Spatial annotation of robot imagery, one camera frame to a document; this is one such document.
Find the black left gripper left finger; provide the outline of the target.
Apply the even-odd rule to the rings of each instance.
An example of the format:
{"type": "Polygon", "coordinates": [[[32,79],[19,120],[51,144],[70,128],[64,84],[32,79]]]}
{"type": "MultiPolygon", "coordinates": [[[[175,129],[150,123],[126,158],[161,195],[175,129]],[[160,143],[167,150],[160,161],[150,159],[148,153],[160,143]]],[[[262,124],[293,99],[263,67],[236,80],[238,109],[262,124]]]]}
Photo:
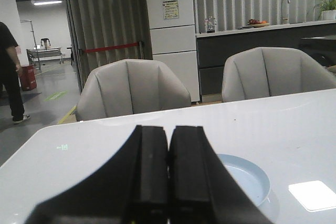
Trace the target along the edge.
{"type": "Polygon", "coordinates": [[[162,127],[136,126],[90,176],[39,203],[26,223],[167,223],[167,139],[162,127]]]}

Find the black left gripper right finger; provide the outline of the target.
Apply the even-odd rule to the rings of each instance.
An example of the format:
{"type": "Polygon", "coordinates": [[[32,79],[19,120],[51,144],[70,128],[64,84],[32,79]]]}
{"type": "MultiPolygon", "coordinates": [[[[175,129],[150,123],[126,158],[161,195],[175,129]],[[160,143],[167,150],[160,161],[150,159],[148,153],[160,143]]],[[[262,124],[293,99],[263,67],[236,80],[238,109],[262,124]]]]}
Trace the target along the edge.
{"type": "Polygon", "coordinates": [[[211,147],[203,127],[177,126],[169,147],[171,223],[270,223],[211,147]]]}

